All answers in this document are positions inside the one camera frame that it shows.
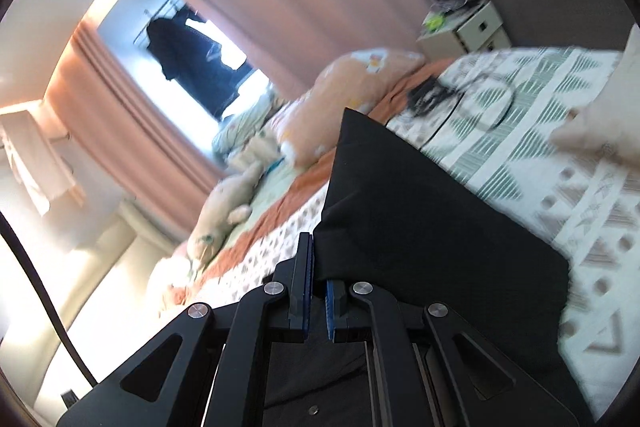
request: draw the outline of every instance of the sunlight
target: sunlight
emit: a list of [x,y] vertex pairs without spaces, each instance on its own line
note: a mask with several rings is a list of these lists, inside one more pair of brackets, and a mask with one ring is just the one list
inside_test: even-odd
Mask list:
[[231,39],[229,39],[229,37],[227,37],[213,22],[197,22],[187,19],[186,25],[222,44],[221,59],[223,64],[237,70],[246,60],[246,55],[242,53],[240,48],[233,44]]
[[225,112],[222,113],[222,118],[224,119],[230,114],[238,114],[249,109],[264,94],[268,86],[269,79],[267,76],[260,70],[254,71],[238,88],[238,98],[225,109]]

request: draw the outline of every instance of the peach pillow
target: peach pillow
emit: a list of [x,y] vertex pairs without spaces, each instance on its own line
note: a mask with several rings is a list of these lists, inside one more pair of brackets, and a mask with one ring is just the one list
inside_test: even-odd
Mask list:
[[338,143],[344,108],[369,114],[424,56],[375,49],[343,55],[324,69],[314,87],[271,123],[287,162],[306,168]]

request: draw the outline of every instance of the white cloth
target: white cloth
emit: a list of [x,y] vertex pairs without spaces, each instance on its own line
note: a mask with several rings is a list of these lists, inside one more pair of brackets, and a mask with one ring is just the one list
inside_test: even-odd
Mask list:
[[18,183],[24,185],[41,216],[69,194],[82,205],[84,192],[29,111],[0,115],[0,137]]

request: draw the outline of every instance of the nightstand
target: nightstand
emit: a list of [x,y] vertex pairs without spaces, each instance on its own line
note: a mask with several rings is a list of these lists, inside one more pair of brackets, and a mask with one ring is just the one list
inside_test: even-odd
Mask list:
[[500,14],[489,0],[448,15],[441,28],[431,33],[425,30],[417,44],[431,61],[511,47]]

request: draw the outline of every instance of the plush toy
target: plush toy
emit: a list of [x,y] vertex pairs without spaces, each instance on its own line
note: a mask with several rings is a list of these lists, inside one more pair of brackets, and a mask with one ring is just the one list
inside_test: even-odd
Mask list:
[[187,255],[194,272],[218,253],[238,223],[251,216],[249,203],[263,171],[262,163],[253,163],[241,174],[224,178],[211,191],[187,242]]

